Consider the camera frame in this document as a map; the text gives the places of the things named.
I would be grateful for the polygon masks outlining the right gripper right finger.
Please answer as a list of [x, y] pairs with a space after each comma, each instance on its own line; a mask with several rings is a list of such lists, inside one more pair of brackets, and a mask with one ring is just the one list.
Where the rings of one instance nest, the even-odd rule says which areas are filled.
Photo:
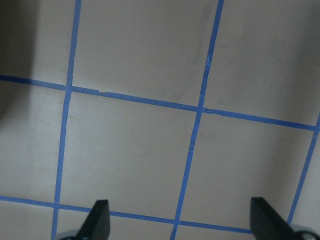
[[262, 197], [250, 200], [250, 230], [257, 240], [306, 240], [308, 233], [294, 231]]

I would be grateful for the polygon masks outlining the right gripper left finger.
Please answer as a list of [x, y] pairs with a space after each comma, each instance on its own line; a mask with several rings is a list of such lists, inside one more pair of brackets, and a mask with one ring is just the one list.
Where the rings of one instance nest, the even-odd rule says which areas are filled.
[[109, 201], [97, 200], [80, 230], [77, 232], [76, 240], [107, 240], [110, 235], [111, 222]]

